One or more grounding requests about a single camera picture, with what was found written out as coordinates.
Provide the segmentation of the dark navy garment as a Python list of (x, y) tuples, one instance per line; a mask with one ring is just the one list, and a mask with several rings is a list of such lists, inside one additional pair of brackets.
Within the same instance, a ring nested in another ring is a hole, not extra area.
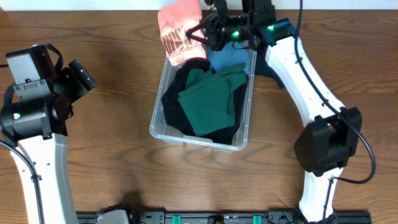
[(267, 64), (265, 56), (261, 54), (257, 54), (256, 56), (256, 67), (255, 72), (256, 75), (260, 75), (267, 78), (272, 78), (278, 85), (280, 89), (284, 89), (285, 86), (282, 83), (282, 80), (279, 78), (278, 74)]

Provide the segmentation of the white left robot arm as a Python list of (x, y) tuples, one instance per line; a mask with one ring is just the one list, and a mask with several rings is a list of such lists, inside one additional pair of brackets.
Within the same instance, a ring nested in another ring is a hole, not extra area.
[(22, 182), (29, 223), (78, 223), (67, 168), (67, 119), (97, 84), (78, 60), (63, 64), (52, 44), (6, 54), (14, 83), (4, 93), (1, 145)]

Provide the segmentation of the blue cloth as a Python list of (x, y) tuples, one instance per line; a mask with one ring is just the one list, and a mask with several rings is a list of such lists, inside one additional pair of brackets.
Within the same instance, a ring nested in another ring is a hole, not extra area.
[(210, 68), (215, 71), (221, 71), (230, 66), (245, 64), (244, 72), (250, 74), (250, 57), (248, 52), (243, 49), (241, 44), (227, 43), (221, 51), (206, 48), (207, 58), (210, 62)]

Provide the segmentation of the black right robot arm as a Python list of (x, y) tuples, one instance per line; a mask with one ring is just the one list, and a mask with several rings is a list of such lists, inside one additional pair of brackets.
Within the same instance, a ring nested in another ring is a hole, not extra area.
[(200, 42), (221, 50), (228, 42), (248, 41), (257, 52), (257, 71), (276, 80), (293, 99), (304, 126), (295, 142), (296, 158), (305, 172), (298, 209), (305, 223), (334, 223), (337, 180), (355, 155), (361, 113), (348, 109), (328, 89), (309, 61), (299, 28), (277, 18), (270, 1), (244, 1), (243, 14), (230, 14), (224, 0), (206, 0), (216, 12), (202, 20)]

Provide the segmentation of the black knit garment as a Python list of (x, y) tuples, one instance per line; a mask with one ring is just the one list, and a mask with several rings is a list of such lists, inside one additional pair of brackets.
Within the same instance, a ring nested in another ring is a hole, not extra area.
[(190, 59), (186, 61), (179, 70), (177, 70), (173, 82), (170, 84), (167, 91), (161, 98), (162, 106), (164, 108), (165, 122), (167, 125), (178, 129), (187, 136), (207, 138), (211, 139), (213, 142), (221, 144), (231, 144), (233, 136), (240, 127), (240, 117), (238, 118), (238, 122), (230, 128), (213, 131), (212, 133), (206, 134), (204, 136), (194, 135), (193, 129), (177, 100), (178, 93), (185, 89), (189, 71), (194, 68), (200, 68), (206, 71), (211, 70), (210, 62), (203, 58)]

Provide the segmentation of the dark green garment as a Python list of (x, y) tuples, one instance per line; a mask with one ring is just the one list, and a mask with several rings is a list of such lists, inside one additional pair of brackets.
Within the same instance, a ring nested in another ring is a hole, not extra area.
[(177, 100), (194, 135), (204, 136), (230, 128), (243, 111), (248, 75), (239, 63), (218, 71), (194, 68), (189, 71), (185, 89)]

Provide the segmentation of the clear plastic storage bin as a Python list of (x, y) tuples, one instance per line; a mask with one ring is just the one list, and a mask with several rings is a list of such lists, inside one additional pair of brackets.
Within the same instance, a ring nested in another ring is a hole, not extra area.
[(161, 139), (170, 144), (197, 144), (201, 146), (212, 147), (217, 151), (233, 152), (240, 151), (244, 149), (248, 142), (248, 132), (249, 132), (249, 120), (251, 113), (251, 103), (252, 103), (252, 90), (254, 85), (254, 72), (256, 67), (256, 57), (257, 52), (247, 49), (246, 52), (249, 55), (249, 71), (248, 75), (248, 87), (246, 89), (243, 112), (240, 116), (240, 127), (232, 138), (231, 144), (221, 144), (215, 143), (211, 139), (199, 138), (195, 136), (187, 136), (180, 132), (178, 129), (173, 128), (166, 124), (164, 118), (164, 108), (161, 103), (161, 98), (167, 91), (169, 85), (175, 78), (177, 70), (179, 70), (182, 65), (173, 66), (166, 59), (164, 62), (164, 67), (162, 71), (162, 76), (160, 79), (159, 90), (157, 93), (157, 98), (155, 101), (154, 111), (152, 114), (152, 120), (150, 124), (149, 131), (151, 135), (156, 139)]

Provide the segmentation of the pink shirt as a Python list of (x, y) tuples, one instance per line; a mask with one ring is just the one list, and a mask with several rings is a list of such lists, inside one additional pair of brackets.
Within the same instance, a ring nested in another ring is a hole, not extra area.
[(191, 58), (206, 58), (202, 43), (186, 36), (186, 31), (199, 25), (202, 19), (198, 0), (179, 0), (161, 8), (157, 17), (160, 39), (171, 65), (180, 65)]

